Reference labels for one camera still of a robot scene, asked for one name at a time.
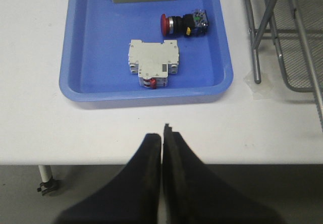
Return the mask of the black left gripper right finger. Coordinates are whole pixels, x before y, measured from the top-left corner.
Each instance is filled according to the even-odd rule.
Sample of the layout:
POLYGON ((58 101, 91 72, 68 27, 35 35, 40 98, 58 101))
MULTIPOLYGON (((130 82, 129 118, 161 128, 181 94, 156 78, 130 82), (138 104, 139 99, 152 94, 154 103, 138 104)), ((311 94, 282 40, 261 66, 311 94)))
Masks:
POLYGON ((269 208, 218 178, 168 124, 163 147, 163 188, 169 223, 273 222, 269 208))

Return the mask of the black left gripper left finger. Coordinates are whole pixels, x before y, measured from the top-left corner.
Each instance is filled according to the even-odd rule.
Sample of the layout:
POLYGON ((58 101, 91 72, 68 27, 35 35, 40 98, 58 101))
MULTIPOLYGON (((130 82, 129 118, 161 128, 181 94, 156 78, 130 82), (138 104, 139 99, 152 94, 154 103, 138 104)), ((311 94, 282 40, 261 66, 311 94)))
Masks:
POLYGON ((56 223, 157 223, 162 140, 146 134, 124 168, 100 190, 64 210, 56 223))

